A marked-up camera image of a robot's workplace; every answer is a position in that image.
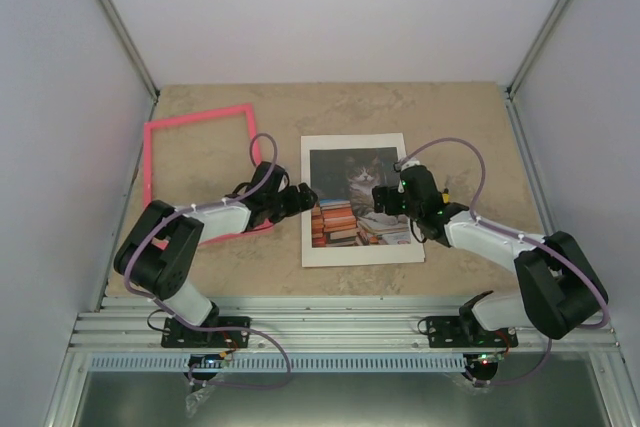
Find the pink picture frame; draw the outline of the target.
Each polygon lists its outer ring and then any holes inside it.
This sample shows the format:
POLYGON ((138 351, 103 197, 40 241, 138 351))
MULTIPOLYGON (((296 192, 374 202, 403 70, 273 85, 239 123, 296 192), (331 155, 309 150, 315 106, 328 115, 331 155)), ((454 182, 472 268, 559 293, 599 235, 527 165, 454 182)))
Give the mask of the pink picture frame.
MULTIPOLYGON (((257 126, 255 120, 255 114, 253 105, 250 103, 234 105, 230 107, 224 107, 219 109, 210 109, 206 111, 185 114, 177 117, 171 117, 166 119, 157 119, 147 122, 144 125, 143 135, 143 205, 147 206, 153 197, 153 134, 157 130, 177 128, 184 125, 193 123, 199 123, 204 121, 210 121, 215 119, 221 119, 223 117, 241 116, 246 121, 247 132, 250 140, 253 140, 257 135, 257 126)), ((245 233, 231 233, 225 235, 216 234, 213 236, 213 227, 211 221, 207 216, 202 219, 205 224, 199 245, 221 243, 236 238, 248 237, 252 235, 270 233, 274 229, 274 225, 269 222, 263 222, 257 229, 245 232, 245 233)))

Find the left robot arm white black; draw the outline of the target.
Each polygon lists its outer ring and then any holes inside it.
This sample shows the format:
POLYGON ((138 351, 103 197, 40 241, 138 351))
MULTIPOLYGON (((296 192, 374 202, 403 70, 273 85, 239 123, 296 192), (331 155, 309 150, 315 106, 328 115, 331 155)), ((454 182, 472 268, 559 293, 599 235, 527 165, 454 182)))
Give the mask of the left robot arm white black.
POLYGON ((317 201, 307 184, 291 184, 283 167, 263 161, 250 181, 219 201, 189 207, 149 203, 117 251, 114 271, 127 290, 182 323, 195 345, 210 345, 218 337, 219 309, 189 280, 198 246, 257 232, 312 210, 317 201))

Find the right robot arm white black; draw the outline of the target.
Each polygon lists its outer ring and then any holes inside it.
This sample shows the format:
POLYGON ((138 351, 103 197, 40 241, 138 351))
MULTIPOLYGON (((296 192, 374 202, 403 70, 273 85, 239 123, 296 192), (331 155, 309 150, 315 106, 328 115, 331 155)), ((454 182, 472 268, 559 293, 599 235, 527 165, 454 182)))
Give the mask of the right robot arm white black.
POLYGON ((467 344, 481 346, 510 327, 533 327, 559 340, 589 327, 596 313, 608 323, 608 294, 570 234, 539 236, 487 221, 447 201, 421 164, 404 165, 397 186, 377 186, 372 196, 376 212, 406 216, 422 241, 474 253, 515 275, 517 292, 482 293, 461 307, 459 334, 467 344))

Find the metal sheet front panel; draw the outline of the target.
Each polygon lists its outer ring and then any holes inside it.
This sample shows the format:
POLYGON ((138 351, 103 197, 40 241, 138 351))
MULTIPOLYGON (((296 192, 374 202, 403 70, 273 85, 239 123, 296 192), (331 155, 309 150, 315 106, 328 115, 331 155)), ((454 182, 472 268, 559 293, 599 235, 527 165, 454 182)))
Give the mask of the metal sheet front panel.
POLYGON ((198 389, 171 370, 117 370, 74 355, 49 426, 635 426, 639 400, 616 353, 566 352, 488 389, 445 373, 302 373, 285 387, 198 389))

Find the aluminium side rail right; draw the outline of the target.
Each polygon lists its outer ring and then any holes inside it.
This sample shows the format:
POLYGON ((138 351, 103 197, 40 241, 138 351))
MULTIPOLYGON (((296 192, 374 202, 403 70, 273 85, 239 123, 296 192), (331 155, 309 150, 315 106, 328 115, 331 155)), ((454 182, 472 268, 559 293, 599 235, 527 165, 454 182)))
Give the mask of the aluminium side rail right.
POLYGON ((540 310, 543 315, 559 316, 563 307, 571 309, 568 294, 574 293, 572 288, 575 288, 575 285, 570 283, 571 278, 563 276, 564 264, 553 256, 554 251, 545 244, 545 234, 550 226, 546 204, 541 196, 538 178, 515 107, 507 98, 504 99, 504 103, 543 228, 541 234, 523 234, 524 245, 532 250, 518 254, 515 260, 521 295, 528 313, 540 310))

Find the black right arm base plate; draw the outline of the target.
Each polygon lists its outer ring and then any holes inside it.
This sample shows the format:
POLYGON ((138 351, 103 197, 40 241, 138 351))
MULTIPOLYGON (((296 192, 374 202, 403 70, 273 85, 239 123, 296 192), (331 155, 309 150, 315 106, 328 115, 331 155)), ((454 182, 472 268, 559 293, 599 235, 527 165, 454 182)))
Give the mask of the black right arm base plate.
POLYGON ((461 316, 428 316, 420 319, 417 330, 428 338, 431 348, 504 348, 517 347, 513 329, 485 330, 474 320, 461 316))

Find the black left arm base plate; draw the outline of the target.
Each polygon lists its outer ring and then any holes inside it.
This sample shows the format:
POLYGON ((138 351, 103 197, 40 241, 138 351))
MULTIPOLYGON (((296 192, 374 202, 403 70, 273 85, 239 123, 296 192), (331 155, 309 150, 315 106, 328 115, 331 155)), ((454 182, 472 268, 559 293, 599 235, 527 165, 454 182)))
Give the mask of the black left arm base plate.
POLYGON ((232 327, 251 326, 251 318, 246 316, 221 316, 218 328, 221 332, 201 332, 185 327, 175 319, 165 320, 160 345, 163 348, 218 348, 235 350, 248 346, 249 334, 232 330, 232 327))

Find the aluminium rail front beam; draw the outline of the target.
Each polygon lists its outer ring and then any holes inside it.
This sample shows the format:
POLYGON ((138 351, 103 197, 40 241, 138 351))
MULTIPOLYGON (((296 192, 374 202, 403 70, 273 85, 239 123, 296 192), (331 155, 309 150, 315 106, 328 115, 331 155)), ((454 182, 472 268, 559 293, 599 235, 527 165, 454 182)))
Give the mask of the aluminium rail front beam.
MULTIPOLYGON (((219 297, 224 315, 251 318, 254 329, 288 353, 383 353, 429 350, 416 327, 429 315, 453 315, 462 296, 219 297)), ((74 352, 158 352, 161 335, 148 328, 152 304, 106 297, 96 312, 77 316, 69 341, 74 352)))

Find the aluminium corner post right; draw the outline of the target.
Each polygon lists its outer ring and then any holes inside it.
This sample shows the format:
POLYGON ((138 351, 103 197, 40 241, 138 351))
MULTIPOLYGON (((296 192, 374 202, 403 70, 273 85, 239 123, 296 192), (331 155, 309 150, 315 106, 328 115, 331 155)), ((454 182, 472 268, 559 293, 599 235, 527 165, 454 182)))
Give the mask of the aluminium corner post right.
POLYGON ((509 101, 513 101, 517 92, 523 85, 527 75, 535 65, 544 48, 550 41, 555 30, 559 26, 573 0, 555 0, 549 13, 545 17, 541 27, 535 35, 533 42, 522 61, 520 62, 515 74, 510 82, 504 87, 505 97, 509 101))

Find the aluminium corner post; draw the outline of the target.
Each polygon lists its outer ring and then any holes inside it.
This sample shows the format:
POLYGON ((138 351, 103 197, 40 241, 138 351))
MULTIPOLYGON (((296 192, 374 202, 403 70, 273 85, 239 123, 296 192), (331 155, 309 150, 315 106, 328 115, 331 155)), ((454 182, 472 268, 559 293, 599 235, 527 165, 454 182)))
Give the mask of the aluminium corner post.
POLYGON ((573 0, 555 0, 549 13, 545 17, 541 27, 535 35, 533 42, 522 61, 520 62, 515 74, 510 82, 504 87, 505 97, 509 101, 513 101, 517 92, 523 85, 527 75, 535 65, 544 48, 550 41, 555 30, 559 26, 573 0))
POLYGON ((111 29, 113 30, 120 46, 127 56, 132 68, 134 69, 139 80, 143 84, 145 90, 149 94, 153 103, 159 98, 159 88, 152 79, 152 76, 137 48, 133 38, 131 37, 124 21, 113 0, 96 0, 100 9, 104 13, 111 29))

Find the aluminium corner post left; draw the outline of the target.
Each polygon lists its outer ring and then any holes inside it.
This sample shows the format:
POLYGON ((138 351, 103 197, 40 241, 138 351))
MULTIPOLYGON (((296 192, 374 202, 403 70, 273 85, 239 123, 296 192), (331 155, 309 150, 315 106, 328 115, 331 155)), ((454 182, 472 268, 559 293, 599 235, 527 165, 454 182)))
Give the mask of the aluminium corner post left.
POLYGON ((96 0, 100 9, 104 13, 111 29, 113 30, 120 46, 127 56, 132 68, 134 69, 139 80, 143 84, 145 90, 149 94, 153 103, 159 98, 159 88, 152 79, 152 76, 137 48, 133 38, 131 37, 124 21, 113 0, 96 0))

